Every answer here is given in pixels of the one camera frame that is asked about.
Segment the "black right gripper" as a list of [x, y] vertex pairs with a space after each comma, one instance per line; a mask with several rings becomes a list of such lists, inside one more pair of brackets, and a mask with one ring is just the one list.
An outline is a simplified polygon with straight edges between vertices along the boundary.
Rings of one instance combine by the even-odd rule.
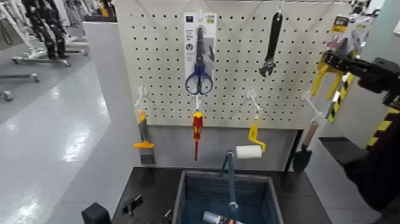
[[347, 73], [359, 78], [358, 85], [376, 94], [387, 91], [399, 94], [399, 65], [384, 58], [377, 57], [368, 62], [328, 50], [323, 54], [323, 61], [329, 65], [332, 73], [344, 76]]

